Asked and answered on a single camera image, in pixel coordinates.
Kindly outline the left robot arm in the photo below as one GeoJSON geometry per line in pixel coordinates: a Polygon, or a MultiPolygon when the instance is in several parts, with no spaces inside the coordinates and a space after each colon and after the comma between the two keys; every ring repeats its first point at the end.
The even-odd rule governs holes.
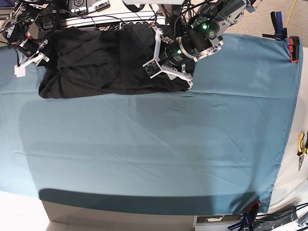
{"type": "Polygon", "coordinates": [[[191,88],[193,77],[187,73],[186,63],[198,62],[221,50],[223,33],[243,18],[244,11],[257,9],[254,0],[218,0],[198,4],[199,10],[188,23],[187,32],[174,39],[165,37],[163,30],[156,25],[154,56],[143,65],[150,78],[165,73],[170,80],[180,78],[191,88]]]}

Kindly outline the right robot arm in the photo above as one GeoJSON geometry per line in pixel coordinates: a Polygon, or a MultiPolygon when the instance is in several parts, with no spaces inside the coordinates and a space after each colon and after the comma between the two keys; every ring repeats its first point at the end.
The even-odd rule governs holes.
{"type": "Polygon", "coordinates": [[[56,67],[56,58],[52,53],[51,36],[60,21],[60,7],[57,0],[17,0],[14,10],[6,17],[0,34],[3,42],[16,54],[16,67],[22,68],[29,63],[47,69],[56,67]],[[52,7],[55,10],[53,26],[40,38],[33,38],[29,33],[32,24],[40,26],[42,13],[52,7]]]}

